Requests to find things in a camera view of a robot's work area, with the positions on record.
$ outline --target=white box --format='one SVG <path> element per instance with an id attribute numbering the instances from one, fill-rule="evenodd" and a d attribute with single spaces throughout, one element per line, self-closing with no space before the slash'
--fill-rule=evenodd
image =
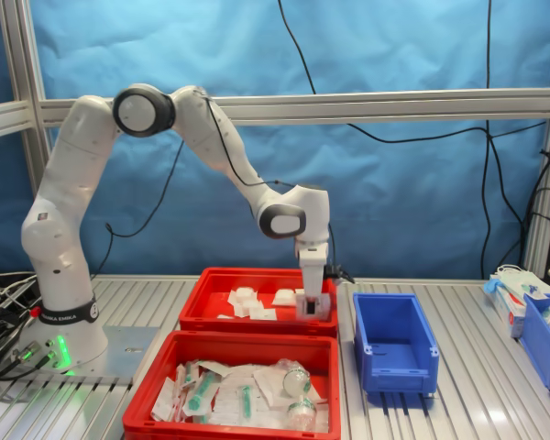
<path id="1" fill-rule="evenodd" d="M 497 314 L 507 328 L 510 337 L 520 337 L 523 332 L 525 318 L 525 304 L 523 298 L 517 298 L 504 286 L 498 285 L 493 292 L 485 290 L 487 296 L 495 305 Z"/>

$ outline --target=red plastic tray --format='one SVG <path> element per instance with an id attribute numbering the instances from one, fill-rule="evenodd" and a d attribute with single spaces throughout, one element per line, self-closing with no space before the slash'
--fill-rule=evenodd
<path id="1" fill-rule="evenodd" d="M 219 314 L 234 316 L 228 303 L 230 291 L 252 287 L 265 308 L 277 309 L 277 321 L 247 318 L 218 319 Z M 279 335 L 314 335 L 336 337 L 336 286 L 325 280 L 324 293 L 330 293 L 331 313 L 327 321 L 297 321 L 295 307 L 271 306 L 279 289 L 301 289 L 299 269 L 228 269 L 208 268 L 195 284 L 192 294 L 180 314 L 182 330 L 210 332 L 265 333 Z"/>
<path id="2" fill-rule="evenodd" d="M 175 380 L 175 369 L 188 360 L 211 359 L 231 366 L 272 365 L 282 358 L 297 360 L 310 371 L 312 384 L 328 399 L 329 432 L 301 433 L 277 429 L 242 428 L 196 423 L 156 422 L 150 417 L 153 404 L 165 378 Z M 122 418 L 125 438 L 263 440 L 263 439 L 340 439 L 340 400 L 338 383 L 338 345 L 331 337 L 296 335 L 241 335 L 214 332 L 173 332 L 138 387 Z"/>

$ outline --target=medical package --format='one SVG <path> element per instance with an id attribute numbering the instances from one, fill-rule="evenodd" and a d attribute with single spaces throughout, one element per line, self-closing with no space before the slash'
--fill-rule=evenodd
<path id="1" fill-rule="evenodd" d="M 503 265 L 490 276 L 483 286 L 491 298 L 498 315 L 507 327 L 510 337 L 520 337 L 525 317 L 525 299 L 528 295 L 536 301 L 545 300 L 550 286 L 532 272 L 513 265 Z"/>
<path id="2" fill-rule="evenodd" d="M 525 317 L 525 302 L 509 292 L 501 280 L 491 278 L 483 286 L 483 291 L 489 296 L 497 314 L 505 325 L 510 337 L 520 337 L 523 331 Z"/>

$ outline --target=black cable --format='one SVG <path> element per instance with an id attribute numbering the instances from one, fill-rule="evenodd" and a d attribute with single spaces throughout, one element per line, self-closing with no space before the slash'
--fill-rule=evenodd
<path id="1" fill-rule="evenodd" d="M 238 174 L 237 169 L 235 168 L 234 164 L 232 163 L 232 160 L 230 159 L 230 153 L 228 152 L 228 148 L 226 148 L 226 143 L 224 141 L 224 137 L 222 136 L 222 130 L 220 129 L 220 126 L 218 125 L 218 121 L 216 120 L 216 116 L 214 114 L 214 110 L 212 110 L 212 105 L 209 98 L 205 98 L 206 103 L 208 104 L 208 110 L 210 110 L 210 115 L 212 116 L 212 119 L 214 120 L 214 124 L 216 126 L 216 130 L 218 131 L 218 136 L 220 136 L 220 140 L 222 142 L 222 148 L 224 149 L 224 153 L 226 154 L 226 158 L 228 159 L 228 163 L 230 164 L 230 169 L 235 174 L 236 178 L 245 186 L 259 186 L 259 185 L 267 185 L 267 184 L 275 184 L 275 185 L 284 185 L 289 186 L 291 188 L 295 187 L 295 185 L 292 185 L 291 183 L 287 183 L 285 181 L 256 181 L 255 183 L 248 183 L 240 177 Z"/>
<path id="2" fill-rule="evenodd" d="M 163 186 L 163 191 L 161 192 L 159 201 L 157 202 L 153 210 L 148 215 L 147 220 L 145 220 L 145 223 L 143 223 L 143 225 L 139 229 L 137 229 L 132 234 L 117 234 L 116 232 L 114 232 L 114 230 L 112 229 L 109 223 L 105 224 L 106 230 L 108 231 L 108 233 L 110 233 L 110 242 L 108 243 L 108 250 L 106 251 L 106 255 L 102 259 L 102 262 L 98 266 L 98 269 L 92 275 L 92 280 L 100 274 L 100 272 L 102 271 L 102 268 L 104 267 L 104 264 L 108 261 L 108 257 L 110 257 L 110 251 L 112 250 L 112 245 L 114 243 L 114 237 L 120 237 L 120 238 L 134 237 L 135 235 L 139 234 L 140 232 L 143 231 L 143 229 L 147 227 L 147 225 L 149 224 L 149 222 L 151 221 L 155 213 L 157 213 L 157 210 L 160 208 L 161 204 L 163 203 L 163 199 L 165 198 L 165 193 L 167 192 L 167 188 L 169 187 L 169 182 L 171 181 L 171 177 L 173 176 L 173 172 L 175 171 L 175 165 L 177 165 L 177 160 L 180 158 L 180 155 L 182 154 L 182 149 L 183 149 L 183 140 L 181 141 L 180 147 L 178 148 L 177 153 L 175 154 L 175 159 L 173 160 L 173 164 L 171 165 L 171 170 L 170 170 L 169 176 L 167 176 L 165 185 Z"/>
<path id="3" fill-rule="evenodd" d="M 18 359 L 8 364 L 5 368 L 0 370 L 0 378 L 3 377 L 5 374 L 8 374 L 10 371 L 15 369 L 19 365 L 20 365 L 20 361 Z"/>
<path id="4" fill-rule="evenodd" d="M 332 241 L 332 265 L 336 265 L 336 242 L 334 241 L 334 232 L 332 232 L 332 225 L 328 223 L 328 231 L 330 231 L 330 241 Z"/>
<path id="5" fill-rule="evenodd" d="M 34 373 L 34 372 L 39 371 L 40 369 L 42 369 L 50 360 L 51 360 L 51 356 L 50 355 L 45 355 L 44 357 L 41 358 L 41 360 L 39 362 L 37 362 L 37 365 L 35 365 L 35 367 L 31 368 L 28 371 L 25 371 L 24 373 L 20 373 L 16 376 L 13 376 L 11 378 L 2 377 L 2 378 L 0 378 L 0 382 L 4 382 L 4 381 L 7 381 L 7 380 L 22 379 L 22 378 L 28 376 L 29 374 Z"/>
<path id="6" fill-rule="evenodd" d="M 530 197 L 528 198 L 528 204 L 526 205 L 525 207 L 525 216 L 523 217 L 523 230 L 525 231 L 525 233 L 527 234 L 527 232 L 530 230 L 530 224 L 531 224 L 531 220 L 532 220 L 532 216 L 530 215 L 530 213 L 532 212 L 532 209 L 534 208 L 534 202 L 535 202 L 535 196 L 541 191 L 541 190 L 544 190 L 544 189 L 548 189 L 550 190 L 550 188 L 540 188 L 540 190 L 538 190 L 538 186 L 540 185 L 540 182 L 542 181 L 542 179 L 544 178 L 545 174 L 546 174 L 546 171 L 548 170 L 548 168 L 550 168 L 550 156 L 548 156 L 548 161 L 546 162 L 546 164 L 542 167 L 542 170 L 540 171 L 540 174 L 538 175 L 538 179 L 536 180 L 534 186 L 533 186 L 533 189 L 532 191 L 530 192 Z M 511 246 L 511 248 L 505 253 L 505 256 L 501 259 L 501 261 L 504 261 L 511 253 L 512 251 L 516 248 L 517 244 L 513 244 Z M 520 261 L 522 261 L 523 259 L 523 253 L 520 251 L 520 256 L 519 256 L 519 259 Z"/>
<path id="7" fill-rule="evenodd" d="M 293 35 L 292 30 L 290 29 L 289 25 L 287 24 L 287 20 L 285 19 L 285 13 L 283 12 L 283 5 L 281 4 L 281 0 L 278 0 L 279 2 L 279 10 L 281 11 L 281 18 L 283 18 L 283 24 L 287 28 L 287 32 L 290 34 L 291 39 L 295 43 L 295 47 L 297 48 L 297 51 L 300 54 L 300 57 L 302 58 L 303 68 L 305 69 L 305 74 L 308 77 L 308 81 L 310 82 L 310 87 L 312 87 L 313 94 L 317 94 L 315 92 L 314 83 L 312 82 L 312 76 L 310 75 L 310 71 L 308 70 L 308 65 L 305 62 L 305 58 L 303 57 L 302 48 L 300 48 L 300 45 L 298 44 L 297 40 L 295 39 L 295 36 Z"/>
<path id="8" fill-rule="evenodd" d="M 495 135 L 492 138 L 500 138 L 502 136 L 514 135 L 515 133 L 521 133 L 521 132 L 523 132 L 525 130 L 529 130 L 531 128 L 536 128 L 536 127 L 539 127 L 539 126 L 543 126 L 544 124 L 546 124 L 546 121 L 539 122 L 538 124 L 534 124 L 532 126 L 525 126 L 524 128 L 518 128 L 517 130 L 508 131 L 506 133 L 501 133 L 500 135 Z"/>
<path id="9" fill-rule="evenodd" d="M 487 210 L 487 201 L 485 199 L 485 183 L 487 181 L 487 168 L 489 166 L 489 153 L 490 145 L 487 142 L 487 151 L 485 153 L 485 165 L 483 168 L 483 180 L 481 183 L 480 197 L 481 202 L 483 203 L 483 211 L 485 213 L 485 220 L 487 220 L 487 234 L 485 235 L 485 241 L 483 242 L 483 249 L 480 251 L 480 278 L 485 279 L 485 270 L 483 268 L 483 263 L 485 261 L 485 252 L 487 251 L 487 243 L 489 242 L 489 237 L 491 235 L 491 221 L 489 218 L 489 211 Z"/>
<path id="10" fill-rule="evenodd" d="M 540 214 L 540 213 L 531 213 L 531 215 L 536 215 L 538 217 L 545 218 L 546 220 L 548 220 L 550 222 L 550 217 L 548 217 L 547 215 Z"/>
<path id="11" fill-rule="evenodd" d="M 289 25 L 287 23 L 287 19 L 285 18 L 285 13 L 283 12 L 283 5 L 281 4 L 281 0 L 278 0 L 278 3 L 279 3 L 279 9 L 280 9 L 280 12 L 281 12 L 281 18 L 283 19 L 283 24 L 287 28 L 287 32 L 290 35 L 291 39 L 293 40 L 293 43 L 295 44 L 295 47 L 298 51 L 298 54 L 300 55 L 300 58 L 302 59 L 303 69 L 305 70 L 305 76 L 307 77 L 308 82 L 310 83 L 310 88 L 312 89 L 312 93 L 313 94 L 318 94 L 317 91 L 315 90 L 314 82 L 312 81 L 312 75 L 310 74 L 310 70 L 309 70 L 309 68 L 307 66 L 307 63 L 305 61 L 305 57 L 303 56 L 302 48 L 300 47 L 299 43 L 297 42 L 297 39 L 295 39 L 295 36 L 293 35 L 293 32 L 292 32 L 291 28 L 289 27 Z M 512 131 L 505 132 L 505 133 L 500 133 L 500 134 L 494 136 L 494 138 L 500 138 L 500 137 L 503 137 L 503 136 L 512 135 L 514 133 L 519 133 L 521 131 L 529 130 L 531 128 L 536 128 L 536 127 L 542 126 L 544 124 L 546 124 L 545 121 L 544 122 L 539 122 L 538 124 L 534 124 L 532 126 L 526 126 L 524 128 L 518 128 L 518 129 L 515 129 L 515 130 L 512 130 Z M 409 139 L 406 138 L 406 139 L 388 140 L 388 139 L 383 139 L 381 137 L 376 137 L 374 135 L 371 135 L 367 130 L 364 130 L 363 128 L 360 128 L 359 126 L 355 126 L 354 124 L 349 123 L 347 125 L 349 127 L 354 128 L 355 130 L 358 130 L 363 135 L 368 136 L 369 138 L 375 139 L 378 142 L 382 142 L 384 144 L 401 144 L 401 143 L 405 143 L 405 142 L 417 142 L 417 141 L 421 141 L 421 140 L 443 139 L 443 138 L 449 138 L 451 136 L 456 136 L 456 135 L 459 135 L 461 133 L 466 133 L 466 132 L 471 131 L 471 130 L 479 130 L 479 131 L 483 131 L 485 133 L 487 132 L 487 130 L 485 128 L 481 127 L 481 126 L 474 126 L 472 128 L 467 128 L 467 129 L 464 129 L 464 130 L 458 130 L 458 131 L 454 131 L 454 132 L 451 132 L 451 133 L 446 133 L 446 134 L 440 135 L 440 136 L 413 137 L 413 138 L 409 138 Z"/>
<path id="12" fill-rule="evenodd" d="M 501 198 L 503 199 L 503 202 L 505 202 L 507 207 L 510 209 L 510 211 L 513 214 L 513 216 L 515 217 L 515 219 L 520 224 L 520 256 L 519 256 L 519 260 L 518 260 L 518 263 L 517 263 L 518 266 L 519 266 L 519 265 L 522 264 L 522 255 L 523 255 L 523 248 L 524 248 L 524 244 L 525 244 L 526 230 L 523 227 L 523 220 L 515 212 L 515 210 L 513 209 L 512 204 L 510 203 L 509 200 L 507 200 L 507 196 L 505 195 L 505 187 L 503 185 L 503 172 L 501 170 L 501 162 L 499 160 L 499 154 L 497 154 L 497 149 L 495 148 L 495 143 L 493 142 L 493 138 L 488 137 L 487 141 L 491 145 L 491 149 L 493 150 L 493 156 L 495 156 L 495 163 L 497 164 L 497 173 L 499 174 L 499 187 L 500 187 L 500 192 L 501 192 Z"/>
<path id="13" fill-rule="evenodd" d="M 283 11 L 283 5 L 281 3 L 281 0 L 278 0 L 278 4 L 279 4 L 283 24 L 287 28 L 287 32 L 289 33 L 291 39 L 293 40 L 293 43 L 295 44 L 295 47 L 296 47 L 296 49 L 297 49 L 297 51 L 300 55 L 300 58 L 302 59 L 303 69 L 305 70 L 305 74 L 307 76 L 308 82 L 310 83 L 312 93 L 317 94 L 317 92 L 315 90 L 315 87 L 314 87 L 314 82 L 312 80 L 312 75 L 310 74 L 309 68 L 308 68 L 307 63 L 305 61 L 305 57 L 303 56 L 302 49 L 301 49 L 299 43 L 297 42 L 297 39 L 293 35 L 293 32 L 292 32 L 292 30 L 290 29 L 290 27 L 287 23 L 287 19 L 285 17 L 285 13 Z M 487 56 L 487 59 L 486 59 L 486 64 L 487 64 L 486 65 L 486 71 L 487 71 L 486 72 L 486 76 L 487 76 L 486 87 L 488 89 L 490 88 L 490 51 L 491 51 L 490 42 L 491 42 L 491 15 L 492 15 L 491 12 L 492 12 L 492 1 L 489 0 L 488 14 L 487 14 L 487 51 L 486 51 L 487 52 L 486 53 L 486 56 Z M 485 157 L 485 167 L 484 167 L 484 170 L 483 170 L 483 181 L 482 181 L 482 185 L 481 185 L 481 200 L 482 200 L 482 203 L 483 203 L 483 210 L 485 212 L 485 218 L 487 220 L 487 234 L 486 234 L 486 237 L 485 237 L 485 243 L 483 244 L 483 249 L 481 251 L 481 260 L 480 260 L 481 278 L 484 278 L 484 269 L 483 269 L 483 265 L 484 265 L 483 263 L 484 263 L 484 258 L 485 258 L 484 256 L 485 256 L 485 251 L 486 251 L 487 244 L 488 244 L 489 237 L 490 237 L 490 219 L 489 219 L 489 213 L 488 213 L 487 204 L 486 204 L 486 200 L 485 200 L 485 186 L 486 186 L 487 170 L 488 170 L 489 148 L 490 148 L 490 146 L 492 147 L 493 153 L 495 154 L 495 160 L 496 160 L 497 165 L 498 165 L 498 172 L 499 172 L 499 177 L 500 177 L 500 191 L 501 191 L 501 196 L 503 198 L 503 201 L 510 208 L 511 212 L 513 213 L 515 218 L 518 220 L 518 223 L 520 224 L 520 235 L 522 237 L 520 241 L 521 241 L 521 245 L 523 247 L 523 241 L 524 241 L 523 240 L 523 236 L 524 236 L 523 221 L 520 218 L 520 216 L 517 215 L 517 213 L 515 212 L 515 210 L 513 209 L 512 205 L 509 203 L 509 201 L 508 201 L 508 199 L 505 195 L 505 189 L 504 189 L 504 185 L 503 185 L 503 177 L 502 177 L 502 172 L 501 172 L 501 164 L 500 164 L 500 161 L 499 161 L 499 156 L 497 155 L 497 150 L 495 148 L 495 144 L 493 143 L 493 139 L 494 138 L 500 138 L 502 136 L 511 135 L 511 134 L 514 134 L 514 133 L 519 133 L 519 132 L 528 130 L 530 128 L 539 127 L 543 124 L 545 124 L 545 122 L 541 122 L 541 123 L 534 124 L 532 126 L 527 126 L 527 127 L 524 127 L 524 128 L 515 129 L 515 130 L 509 131 L 507 133 L 501 133 L 501 134 L 493 137 L 490 134 L 490 121 L 488 120 L 488 121 L 486 121 L 486 127 L 485 128 L 475 126 L 475 127 L 467 128 L 467 129 L 464 129 L 464 130 L 458 130 L 458 131 L 455 131 L 455 132 L 446 133 L 446 134 L 439 135 L 439 136 L 434 136 L 434 137 L 414 137 L 414 138 L 395 139 L 395 140 L 388 140 L 388 139 L 383 139 L 381 137 L 376 137 L 376 136 L 372 135 L 371 133 L 369 133 L 367 130 L 365 130 L 365 129 L 359 127 L 359 126 L 356 126 L 354 124 L 347 124 L 347 125 L 351 128 L 354 128 L 355 130 L 359 131 L 363 135 L 365 135 L 369 138 L 372 138 L 374 140 L 377 140 L 378 142 L 381 142 L 381 143 L 384 143 L 384 144 L 400 144 L 400 143 L 405 143 L 405 142 L 418 142 L 418 141 L 449 138 L 451 136 L 459 135 L 459 134 L 466 133 L 468 131 L 474 131 L 474 130 L 482 131 L 482 132 L 485 133 L 486 138 L 487 138 L 486 139 L 487 154 L 486 154 L 486 157 Z"/>
<path id="14" fill-rule="evenodd" d="M 535 185 L 533 186 L 532 192 L 530 194 L 530 198 L 528 199 L 528 204 L 525 207 L 525 216 L 523 217 L 523 221 L 525 223 L 525 230 L 529 230 L 531 217 L 530 212 L 534 208 L 535 203 L 535 196 L 538 191 L 538 186 L 540 186 L 540 182 L 544 178 L 546 172 L 548 171 L 548 168 L 550 168 L 550 156 L 548 156 L 548 160 L 546 161 L 546 164 L 542 167 L 542 170 L 540 171 L 540 175 L 538 176 L 538 179 L 535 182 Z"/>
<path id="15" fill-rule="evenodd" d="M 542 192 L 542 191 L 550 191 L 550 187 L 545 186 L 544 188 L 539 188 L 535 191 L 536 194 Z"/>
<path id="16" fill-rule="evenodd" d="M 16 333 L 14 335 L 14 337 L 12 337 L 10 339 L 10 341 L 8 341 L 5 345 L 3 345 L 1 348 L 0 348 L 0 362 L 2 362 L 2 359 L 4 358 L 4 356 L 6 355 L 6 353 L 8 351 L 10 351 L 12 349 L 12 347 L 14 346 L 14 344 L 17 343 L 18 339 L 20 338 L 20 334 L 22 333 L 23 329 L 25 328 L 25 324 L 27 323 L 27 319 L 21 321 L 21 323 L 18 325 L 18 327 L 14 327 L 13 329 L 16 329 Z"/>
<path id="17" fill-rule="evenodd" d="M 238 174 L 237 169 L 235 168 L 234 164 L 232 163 L 232 160 L 230 159 L 230 153 L 228 152 L 228 148 L 226 147 L 226 143 L 224 141 L 224 137 L 222 136 L 222 130 L 220 129 L 220 126 L 218 125 L 218 121 L 216 120 L 216 116 L 214 114 L 214 110 L 212 110 L 212 106 L 210 103 L 210 99 L 206 98 L 206 103 L 208 103 L 208 109 L 210 110 L 210 115 L 212 115 L 212 119 L 214 120 L 214 124 L 216 126 L 216 130 L 218 131 L 218 135 L 220 136 L 220 141 L 222 143 L 222 148 L 224 149 L 224 153 L 226 154 L 226 158 L 228 159 L 228 164 L 230 164 L 230 169 L 235 174 L 236 178 L 245 186 L 259 186 L 259 185 L 267 185 L 267 184 L 276 184 L 276 185 L 285 185 L 289 186 L 291 188 L 294 188 L 295 185 L 292 185 L 291 183 L 287 183 L 285 181 L 257 181 L 255 183 L 248 183 L 244 181 L 240 175 Z M 330 239 L 332 241 L 332 264 L 336 265 L 336 243 L 334 241 L 334 233 L 332 232 L 332 225 L 330 222 L 328 222 L 328 231 L 330 232 Z"/>

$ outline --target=small bottle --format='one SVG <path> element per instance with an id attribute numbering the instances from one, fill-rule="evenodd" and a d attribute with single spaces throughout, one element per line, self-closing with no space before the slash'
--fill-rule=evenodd
<path id="1" fill-rule="evenodd" d="M 283 378 L 283 389 L 292 397 L 305 396 L 311 388 L 310 373 L 303 368 L 292 368 Z"/>
<path id="2" fill-rule="evenodd" d="M 302 398 L 287 409 L 287 425 L 294 431 L 313 432 L 315 415 L 314 404 L 309 399 Z"/>

